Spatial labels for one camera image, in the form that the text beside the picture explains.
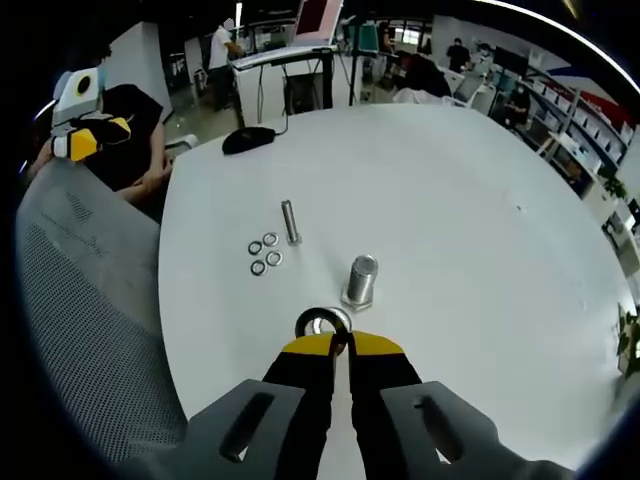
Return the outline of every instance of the white table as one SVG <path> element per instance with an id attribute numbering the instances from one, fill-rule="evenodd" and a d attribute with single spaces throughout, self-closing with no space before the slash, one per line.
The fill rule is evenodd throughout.
<path id="1" fill-rule="evenodd" d="M 354 328 L 405 349 L 530 459 L 576 467 L 602 437 L 617 376 L 613 249 L 580 199 L 516 137 L 468 109 L 378 105 L 294 116 L 275 143 L 232 157 L 223 139 L 176 161 L 160 240 L 169 366 L 187 417 L 260 379 L 298 315 L 339 305 L 361 253 L 380 263 Z M 284 241 L 293 201 L 303 243 Z M 250 241 L 283 238 L 249 272 Z M 320 479 L 364 478 L 346 355 Z"/>

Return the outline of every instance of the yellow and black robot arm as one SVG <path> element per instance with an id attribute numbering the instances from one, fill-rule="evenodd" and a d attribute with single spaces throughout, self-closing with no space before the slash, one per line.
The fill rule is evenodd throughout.
<path id="1" fill-rule="evenodd" d="M 298 319 L 297 336 L 317 318 L 339 322 L 331 310 L 313 308 Z M 367 480 L 571 478 L 554 463 L 527 461 L 504 447 L 491 419 L 441 383 L 422 383 L 397 344 L 344 329 L 299 336 L 262 381 L 244 381 L 195 415 L 182 444 L 122 462 L 119 473 L 148 480 L 315 479 L 331 425 L 335 359 L 345 347 Z"/>
<path id="2" fill-rule="evenodd" d="M 124 118 L 80 119 L 71 123 L 64 135 L 54 136 L 52 152 L 56 157 L 80 162 L 105 145 L 125 142 L 131 137 L 131 129 Z"/>

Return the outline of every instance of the gray mesh chair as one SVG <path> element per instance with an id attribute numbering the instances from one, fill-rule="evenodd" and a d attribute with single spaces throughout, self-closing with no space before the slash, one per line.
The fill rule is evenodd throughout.
<path id="1" fill-rule="evenodd" d="M 86 167 L 60 158 L 17 213 L 34 346 L 79 429 L 114 462 L 173 446 L 186 430 L 160 330 L 159 234 Z"/>

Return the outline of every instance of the cable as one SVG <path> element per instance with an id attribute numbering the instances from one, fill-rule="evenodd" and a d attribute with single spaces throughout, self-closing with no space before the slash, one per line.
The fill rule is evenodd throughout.
<path id="1" fill-rule="evenodd" d="M 260 78 L 258 79 L 258 123 L 262 123 L 262 106 L 264 105 L 264 91 L 262 90 L 262 72 L 264 65 L 260 65 Z"/>
<path id="2" fill-rule="evenodd" d="M 318 70 L 318 66 L 322 60 L 319 59 L 316 63 L 316 66 L 313 68 L 313 73 L 311 74 L 311 85 L 313 86 L 313 96 L 316 97 L 316 105 L 320 107 L 320 97 L 318 96 L 318 90 L 316 89 L 316 71 Z"/>
<path id="3" fill-rule="evenodd" d="M 342 71 L 344 72 L 344 78 L 347 81 L 347 86 L 349 87 L 349 91 L 351 91 L 351 81 L 349 80 L 349 73 L 347 72 L 347 67 L 344 65 L 344 59 L 342 58 L 343 52 L 342 50 L 340 50 L 340 45 L 337 45 L 337 48 L 338 48 L 338 58 L 340 59 L 340 63 L 342 64 Z"/>
<path id="4" fill-rule="evenodd" d="M 282 67 L 282 71 L 284 72 L 284 78 L 286 79 L 286 84 L 287 84 L 287 93 L 290 91 L 290 83 L 289 83 L 289 75 L 287 75 L 287 68 L 285 67 L 285 65 L 281 65 Z M 285 115 L 285 126 L 284 126 L 284 130 L 281 132 L 276 132 L 276 136 L 280 136 L 280 135 L 284 135 L 285 133 L 287 133 L 287 131 L 289 131 L 289 113 L 287 112 L 287 102 L 288 102 L 288 98 L 284 99 L 284 108 L 282 109 L 282 114 Z"/>

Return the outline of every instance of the white shirt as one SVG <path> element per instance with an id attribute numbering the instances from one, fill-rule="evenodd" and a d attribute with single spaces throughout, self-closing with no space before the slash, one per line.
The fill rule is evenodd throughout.
<path id="1" fill-rule="evenodd" d="M 209 70 L 212 68 L 224 67 L 227 64 L 227 46 L 231 41 L 231 36 L 224 27 L 218 27 L 211 37 L 211 58 L 209 60 Z"/>
<path id="2" fill-rule="evenodd" d="M 443 100 L 425 92 L 424 90 L 411 90 L 403 88 L 393 97 L 393 103 L 418 103 L 430 105 L 442 105 Z"/>

